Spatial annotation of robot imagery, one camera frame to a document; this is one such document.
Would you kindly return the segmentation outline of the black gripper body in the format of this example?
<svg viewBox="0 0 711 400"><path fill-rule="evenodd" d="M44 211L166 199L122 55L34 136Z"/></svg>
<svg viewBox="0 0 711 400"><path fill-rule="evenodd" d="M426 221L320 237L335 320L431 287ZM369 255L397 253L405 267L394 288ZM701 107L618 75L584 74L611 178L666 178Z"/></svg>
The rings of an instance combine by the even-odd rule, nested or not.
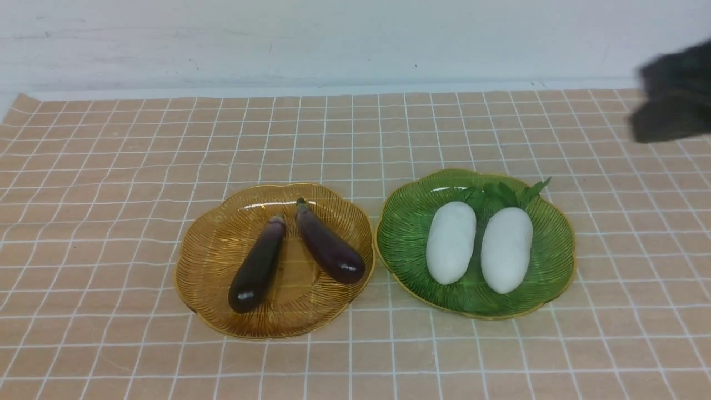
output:
<svg viewBox="0 0 711 400"><path fill-rule="evenodd" d="M629 116L633 142L663 143L710 132L710 40L638 68L647 99Z"/></svg>

